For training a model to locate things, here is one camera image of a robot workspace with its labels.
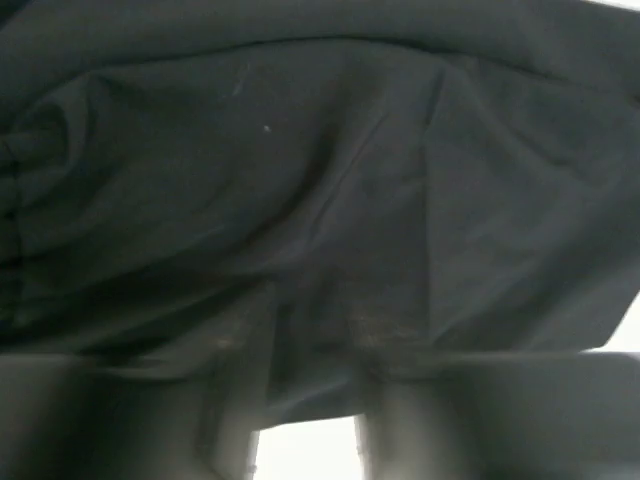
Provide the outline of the black trousers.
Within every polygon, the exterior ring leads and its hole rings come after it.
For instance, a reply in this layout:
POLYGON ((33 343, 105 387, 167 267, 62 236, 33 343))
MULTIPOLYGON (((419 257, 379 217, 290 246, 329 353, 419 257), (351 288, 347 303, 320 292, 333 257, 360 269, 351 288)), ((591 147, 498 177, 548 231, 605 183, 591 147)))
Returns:
POLYGON ((639 15, 589 1, 5 1, 1 349, 183 377, 580 351, 639 289, 639 15))

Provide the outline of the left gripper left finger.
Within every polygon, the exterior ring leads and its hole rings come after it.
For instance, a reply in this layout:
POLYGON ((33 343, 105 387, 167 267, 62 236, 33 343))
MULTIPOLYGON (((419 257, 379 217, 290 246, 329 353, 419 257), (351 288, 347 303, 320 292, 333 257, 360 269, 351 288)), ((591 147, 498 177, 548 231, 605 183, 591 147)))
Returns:
POLYGON ((129 362, 1 358, 5 479, 242 479, 263 421, 274 293, 129 362))

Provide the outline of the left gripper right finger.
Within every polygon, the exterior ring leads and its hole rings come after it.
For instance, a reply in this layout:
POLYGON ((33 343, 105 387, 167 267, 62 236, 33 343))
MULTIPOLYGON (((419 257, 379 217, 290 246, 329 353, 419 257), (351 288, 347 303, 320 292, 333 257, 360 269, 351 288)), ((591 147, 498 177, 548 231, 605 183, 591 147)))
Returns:
POLYGON ((635 479, 639 306, 601 347, 439 353, 359 318, 356 420, 367 479, 635 479))

